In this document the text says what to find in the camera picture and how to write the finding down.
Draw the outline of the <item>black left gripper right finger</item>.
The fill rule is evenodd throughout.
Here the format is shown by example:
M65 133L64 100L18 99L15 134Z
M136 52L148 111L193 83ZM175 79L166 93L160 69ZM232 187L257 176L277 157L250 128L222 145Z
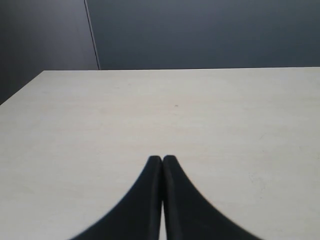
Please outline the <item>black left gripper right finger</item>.
M192 184L177 158L162 162L168 240L258 240L212 206Z

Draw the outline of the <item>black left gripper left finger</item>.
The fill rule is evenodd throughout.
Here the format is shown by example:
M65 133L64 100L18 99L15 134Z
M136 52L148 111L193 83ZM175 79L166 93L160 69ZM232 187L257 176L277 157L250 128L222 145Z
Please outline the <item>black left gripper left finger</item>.
M152 155L126 195L74 240L158 240L163 200L162 159Z

